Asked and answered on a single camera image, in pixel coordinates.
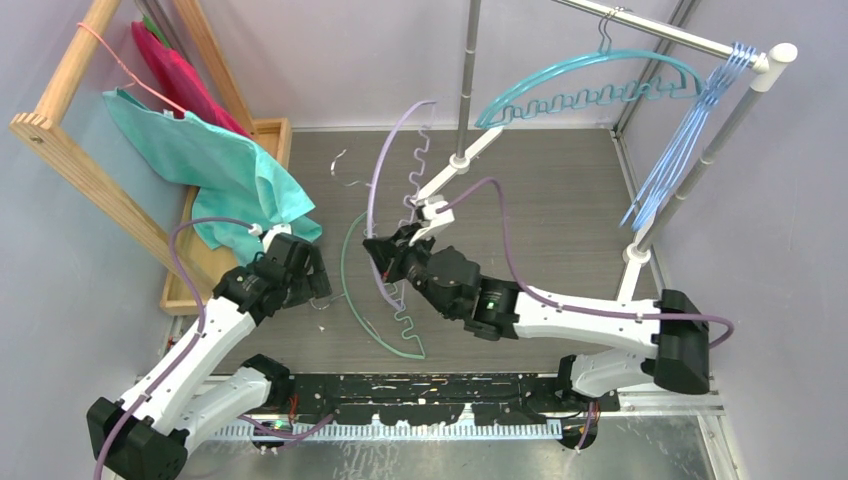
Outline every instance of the teal hanger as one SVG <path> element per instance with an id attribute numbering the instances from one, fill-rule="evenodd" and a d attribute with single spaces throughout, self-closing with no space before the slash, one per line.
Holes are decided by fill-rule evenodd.
<path id="1" fill-rule="evenodd" d="M 590 105 L 604 106 L 616 101 L 628 103 L 639 98 L 656 100 L 665 95 L 669 98 L 691 98 L 701 94 L 704 88 L 703 80 L 692 67 L 680 60 L 648 50 L 612 50 L 612 38 L 606 32 L 606 25 L 614 15 L 615 13 L 604 16 L 598 24 L 601 44 L 597 52 L 551 65 L 518 82 L 483 110 L 475 126 L 478 128 L 499 127 L 509 125 L 516 118 L 527 120 L 540 113 L 553 114 L 568 109 L 580 110 Z M 646 82 L 632 80 L 624 85 L 607 84 L 599 89 L 583 88 L 576 93 L 560 93 L 549 100 L 531 100 L 524 107 L 513 103 L 518 97 L 560 75 L 598 63 L 634 58 L 666 63 L 674 68 L 679 79 L 676 78 L 678 75 L 675 75 L 674 80 L 664 82 L 662 76 L 657 75 Z"/>

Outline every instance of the white plastic part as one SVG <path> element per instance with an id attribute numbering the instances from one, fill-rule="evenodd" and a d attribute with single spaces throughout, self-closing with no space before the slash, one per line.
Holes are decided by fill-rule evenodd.
<path id="1" fill-rule="evenodd" d="M 640 252 L 636 248 L 637 243 L 638 240 L 628 245 L 622 254 L 624 257 L 624 274 L 621 276 L 618 295 L 615 298 L 619 302 L 633 300 L 633 295 L 636 293 L 636 284 L 639 282 L 639 272 L 651 260 L 651 251 Z"/>
<path id="2" fill-rule="evenodd" d="M 427 185 L 421 187 L 421 190 L 418 192 L 418 196 L 415 197 L 412 201 L 417 205 L 421 205 L 423 201 L 427 198 L 432 197 L 433 195 L 439 193 L 442 188 L 453 177 L 457 175 L 461 175 L 468 171 L 471 166 L 471 161 L 476 159 L 483 153 L 489 145 L 492 144 L 503 132 L 504 127 L 496 127 L 490 128 L 486 130 L 486 133 L 480 136 L 476 142 L 472 143 L 470 147 L 465 149 L 465 160 L 460 162 L 456 159 L 456 155 L 452 155 L 449 164 L 447 167 L 442 169 L 432 180 L 427 182 Z"/>
<path id="3" fill-rule="evenodd" d="M 578 355 L 571 366 L 571 389 L 598 398 L 618 388 L 653 383 L 653 377 L 642 372 L 644 361 L 645 357 L 621 349 Z"/>
<path id="4" fill-rule="evenodd" d="M 775 45 L 768 53 L 768 71 L 757 75 L 751 82 L 751 88 L 758 92 L 768 92 L 786 67 L 798 58 L 798 47 L 791 43 Z"/>
<path id="5" fill-rule="evenodd" d="M 412 239 L 409 241 L 410 245 L 415 244 L 418 240 L 435 237 L 454 222 L 453 209 L 437 213 L 440 208 L 447 205 L 448 202 L 441 195 L 424 200 L 424 205 L 421 207 L 421 215 L 424 217 L 424 220 L 421 222 L 423 227 L 412 236 Z"/>
<path id="6" fill-rule="evenodd" d="M 235 303 L 220 297 L 209 300 L 206 305 L 203 336 L 188 356 L 153 392 L 150 399 L 141 404 L 134 416 L 139 420 L 150 417 L 153 419 L 154 429 L 165 435 L 170 434 L 179 414 L 200 384 L 224 356 L 254 328 L 256 323 L 253 317 L 249 313 L 240 313 Z M 143 380 L 121 395 L 124 405 L 132 405 L 153 380 L 174 362 L 177 355 L 186 349 L 196 334 L 197 322 Z"/>
<path id="7" fill-rule="evenodd" d="M 266 252 L 269 248 L 271 248 L 271 242 L 274 241 L 274 237 L 277 236 L 278 233 L 286 233 L 291 235 L 291 225 L 288 223 L 280 223 L 274 225 L 273 227 L 268 229 L 268 233 L 265 234 L 265 238 L 262 239 L 262 249 Z"/>
<path id="8" fill-rule="evenodd" d="M 616 302 L 558 295 L 536 288 L 533 290 L 558 304 L 643 315 L 660 313 L 653 300 Z M 519 316 L 518 323 L 515 324 L 515 333 L 519 338 L 563 338 L 620 348 L 645 358 L 657 356 L 657 346 L 651 343 L 651 335 L 659 333 L 659 320 L 637 322 L 557 310 L 538 302 L 524 292 L 518 294 L 515 313 Z"/>
<path id="9" fill-rule="evenodd" d="M 265 374 L 241 367 L 226 382 L 192 399 L 174 426 L 177 430 L 188 430 L 185 440 L 188 454 L 239 415 L 261 407 L 270 392 L 271 382 Z"/>
<path id="10" fill-rule="evenodd" d="M 262 226 L 258 223 L 254 223 L 250 226 L 250 228 L 247 229 L 247 233 L 253 235 L 254 237 L 258 237 L 259 235 L 262 235 Z"/>
<path id="11" fill-rule="evenodd" d="M 468 157 L 465 158 L 456 158 L 456 154 L 451 155 L 451 158 L 448 159 L 448 164 L 456 170 L 457 175 L 462 175 L 463 173 L 468 172 L 468 169 L 471 168 L 471 160 Z"/>

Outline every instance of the white clamp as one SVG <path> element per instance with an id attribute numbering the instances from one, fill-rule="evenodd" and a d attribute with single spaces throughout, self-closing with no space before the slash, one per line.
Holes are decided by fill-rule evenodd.
<path id="1" fill-rule="evenodd" d="M 421 209 L 421 216 L 423 217 L 421 220 L 423 228 L 415 232 L 412 240 L 409 241 L 410 245 L 415 244 L 415 242 L 421 239 L 426 240 L 430 237 L 435 237 L 453 223 L 453 209 L 445 210 L 441 213 L 438 211 L 447 205 L 448 202 L 441 195 L 428 197 L 423 200 L 422 205 L 419 207 Z"/>
<path id="2" fill-rule="evenodd" d="M 247 233 L 253 235 L 254 237 L 258 237 L 259 235 L 262 235 L 262 225 L 259 225 L 258 223 L 254 223 L 253 225 L 250 226 L 250 228 L 247 229 Z"/>
<path id="3" fill-rule="evenodd" d="M 288 223 L 278 223 L 277 225 L 274 225 L 268 229 L 268 232 L 265 233 L 265 237 L 262 239 L 262 249 L 267 252 L 268 249 L 271 248 L 271 242 L 277 234 L 285 233 L 291 235 L 291 232 L 291 225 Z"/>

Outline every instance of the pink fabric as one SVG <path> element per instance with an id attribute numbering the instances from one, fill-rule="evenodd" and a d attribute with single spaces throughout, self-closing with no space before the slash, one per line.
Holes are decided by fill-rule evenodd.
<path id="1" fill-rule="evenodd" d="M 142 22 L 133 22 L 132 34 L 141 56 L 159 81 L 162 91 L 186 110 L 191 111 L 206 123 L 226 128 L 247 138 L 250 134 L 209 95 L 194 67 L 150 33 Z"/>

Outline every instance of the small wire piece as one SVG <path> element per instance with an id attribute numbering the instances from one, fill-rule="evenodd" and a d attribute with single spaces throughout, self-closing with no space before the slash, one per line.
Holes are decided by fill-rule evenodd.
<path id="1" fill-rule="evenodd" d="M 371 188 L 371 184 L 368 183 L 368 182 L 363 182 L 362 180 L 355 180 L 353 182 L 345 183 L 341 179 L 339 179 L 339 177 L 336 175 L 336 162 L 338 162 L 339 159 L 342 158 L 345 153 L 347 153 L 346 148 L 344 150 L 342 150 L 338 155 L 336 155 L 336 157 L 333 158 L 333 161 L 330 162 L 330 175 L 333 177 L 333 180 L 335 180 L 336 182 L 341 184 L 343 187 L 352 187 L 354 185 L 360 185 L 361 184 L 361 185 L 365 185 L 368 188 Z"/>
<path id="2" fill-rule="evenodd" d="M 340 298 L 342 298 L 342 297 L 344 297 L 344 296 L 345 296 L 345 294 L 344 294 L 344 293 L 340 293 L 340 294 L 336 295 L 335 297 L 332 297 L 331 299 L 329 299 L 329 300 L 327 301 L 327 303 L 325 303 L 324 305 L 316 305 L 316 304 L 315 304 L 315 299 L 314 299 L 314 298 L 310 298 L 310 299 L 309 299 L 309 305 L 311 305 L 311 306 L 312 306 L 312 308 L 314 308 L 315 310 L 326 310 L 326 309 L 330 308 L 330 305 L 332 305 L 332 304 L 333 304 L 333 302 L 335 302 L 336 300 L 338 300 L 338 299 L 340 299 Z"/>

